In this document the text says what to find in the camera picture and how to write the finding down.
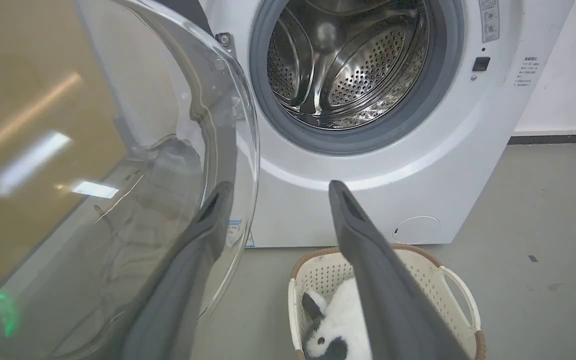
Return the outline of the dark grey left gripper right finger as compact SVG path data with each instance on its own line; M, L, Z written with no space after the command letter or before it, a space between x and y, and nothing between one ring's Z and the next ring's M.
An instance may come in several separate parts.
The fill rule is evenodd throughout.
M328 185L339 251L352 265L375 360L468 360L432 305L349 187Z

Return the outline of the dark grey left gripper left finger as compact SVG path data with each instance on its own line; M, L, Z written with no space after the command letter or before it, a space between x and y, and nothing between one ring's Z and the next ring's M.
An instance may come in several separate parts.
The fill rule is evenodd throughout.
M220 182L177 237L121 344L122 360L189 360L206 283L226 246L234 184Z

